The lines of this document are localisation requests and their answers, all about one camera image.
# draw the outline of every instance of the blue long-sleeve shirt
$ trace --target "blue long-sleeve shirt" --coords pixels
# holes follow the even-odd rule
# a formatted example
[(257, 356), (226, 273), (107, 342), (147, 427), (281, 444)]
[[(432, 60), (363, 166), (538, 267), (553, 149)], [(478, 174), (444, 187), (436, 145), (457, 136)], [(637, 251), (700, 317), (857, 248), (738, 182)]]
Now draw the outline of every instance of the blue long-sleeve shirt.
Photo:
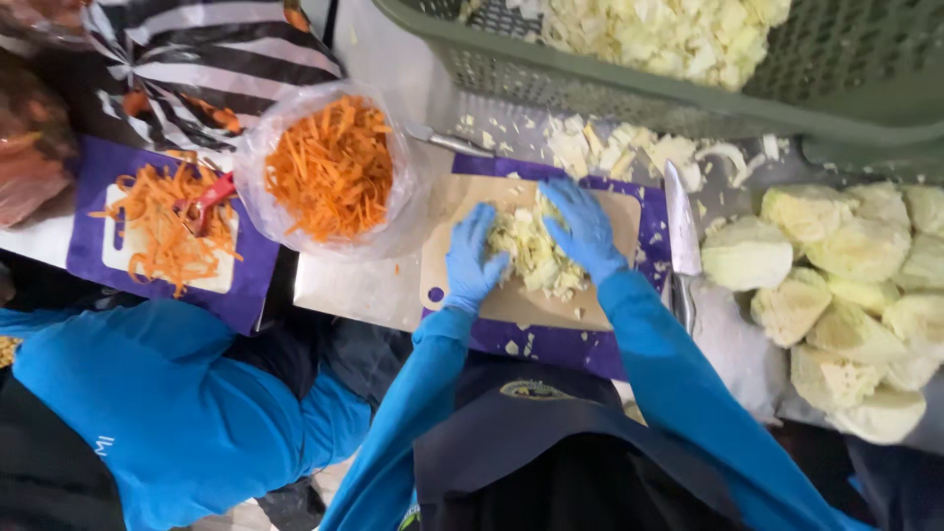
[[(598, 288), (620, 357), (651, 429), (691, 443), (717, 465), (755, 529), (840, 529), (789, 455), (731, 396), (711, 364), (637, 272)], [(413, 440), (452, 413), (474, 317), (447, 307), (427, 317), (387, 391), (323, 531), (393, 530), (414, 488)]]
[(108, 466), (128, 531), (166, 530), (344, 460), (370, 408), (329, 373), (300, 402), (223, 357), (233, 332), (173, 300), (107, 312), (0, 309), (13, 375)]

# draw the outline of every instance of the purple cutting board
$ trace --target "purple cutting board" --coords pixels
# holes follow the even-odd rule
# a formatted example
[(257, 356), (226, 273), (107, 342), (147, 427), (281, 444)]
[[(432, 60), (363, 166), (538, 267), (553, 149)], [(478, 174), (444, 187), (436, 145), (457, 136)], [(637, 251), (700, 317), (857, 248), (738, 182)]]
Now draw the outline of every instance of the purple cutting board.
[[(452, 165), (452, 173), (456, 174), (505, 176), (512, 172), (518, 172), (521, 179), (528, 180), (570, 179), (559, 168), (514, 159), (484, 159), (456, 155)], [(646, 276), (653, 288), (661, 292), (666, 275), (671, 268), (666, 195), (658, 188), (647, 188), (630, 182), (605, 180), (593, 176), (581, 181), (581, 186), (599, 190), (607, 190), (611, 185), (614, 192), (631, 194), (639, 198), (642, 216), (639, 221), (639, 247), (636, 251), (635, 267)], [(430, 310), (423, 311), (424, 316), (430, 313)], [(520, 330), (514, 323), (478, 319), (472, 325), (472, 339), (469, 347), (477, 351), (508, 355), (505, 352), (505, 345), (509, 341), (514, 341), (523, 352), (528, 343), (528, 334), (534, 334), (531, 344), (532, 357), (536, 357), (543, 363), (574, 368), (603, 378), (624, 382), (627, 380), (623, 364), (619, 359), (616, 338), (612, 332), (586, 332), (586, 340), (584, 340), (582, 337), (584, 333), (580, 330), (546, 326), (531, 326), (527, 330)]]
[[(105, 209), (106, 189), (119, 175), (133, 176), (145, 164), (157, 168), (168, 166), (173, 172), (180, 161), (85, 135), (79, 137), (79, 147), (82, 156), (76, 172), (76, 224), (69, 242), (66, 269), (77, 277), (141, 297), (173, 297), (174, 286), (166, 281), (135, 283), (127, 272), (105, 266), (102, 263), (105, 220), (89, 217), (89, 213)], [(234, 331), (249, 335), (265, 303), (278, 244), (256, 231), (239, 199), (232, 200), (232, 207), (240, 218), (236, 251), (243, 255), (241, 262), (237, 260), (233, 264), (232, 286), (227, 293), (188, 287), (180, 300), (209, 310)]]

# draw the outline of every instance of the cutting board handle hole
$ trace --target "cutting board handle hole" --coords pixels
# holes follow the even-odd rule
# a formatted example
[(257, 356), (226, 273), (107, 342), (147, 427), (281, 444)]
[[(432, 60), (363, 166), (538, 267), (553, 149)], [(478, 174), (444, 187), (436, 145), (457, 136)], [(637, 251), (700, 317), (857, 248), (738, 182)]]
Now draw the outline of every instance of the cutting board handle hole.
[(115, 234), (111, 242), (115, 250), (121, 250), (125, 246), (125, 207), (118, 209), (118, 217), (115, 219)]

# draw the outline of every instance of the kitchen knife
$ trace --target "kitchen knife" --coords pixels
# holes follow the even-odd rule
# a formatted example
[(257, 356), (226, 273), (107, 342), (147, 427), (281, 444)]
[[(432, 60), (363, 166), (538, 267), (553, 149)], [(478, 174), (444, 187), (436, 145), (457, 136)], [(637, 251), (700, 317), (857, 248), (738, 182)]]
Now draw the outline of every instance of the kitchen knife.
[(665, 171), (668, 239), (672, 249), (672, 312), (689, 335), (695, 330), (691, 283), (701, 275), (699, 236), (688, 195), (671, 161)]
[(439, 134), (432, 130), (430, 126), (424, 126), (423, 124), (416, 124), (414, 122), (407, 122), (403, 125), (403, 127), (406, 128), (410, 136), (420, 142), (444, 147), (449, 151), (462, 153), (463, 155), (471, 155), (473, 157), (487, 157), (489, 159), (495, 158), (495, 153), (489, 151), (488, 149), (476, 146), (472, 142), (465, 140), (465, 138)]

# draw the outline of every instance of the knife handle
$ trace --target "knife handle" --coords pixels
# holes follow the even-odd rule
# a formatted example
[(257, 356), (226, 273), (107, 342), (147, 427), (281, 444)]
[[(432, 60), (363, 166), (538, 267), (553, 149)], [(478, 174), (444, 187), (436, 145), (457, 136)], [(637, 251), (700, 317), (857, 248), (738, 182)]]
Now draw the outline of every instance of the knife handle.
[(672, 274), (672, 313), (689, 335), (695, 332), (695, 301), (691, 288), (694, 280), (691, 275)]
[(446, 136), (445, 134), (432, 133), (429, 140), (430, 144), (434, 146), (444, 147), (449, 151), (455, 153), (462, 153), (463, 155), (470, 155), (472, 157), (487, 157), (489, 159), (495, 158), (495, 153), (489, 151), (488, 149), (483, 149), (481, 147), (472, 144), (471, 142), (465, 140), (464, 138), (459, 138), (455, 136)]

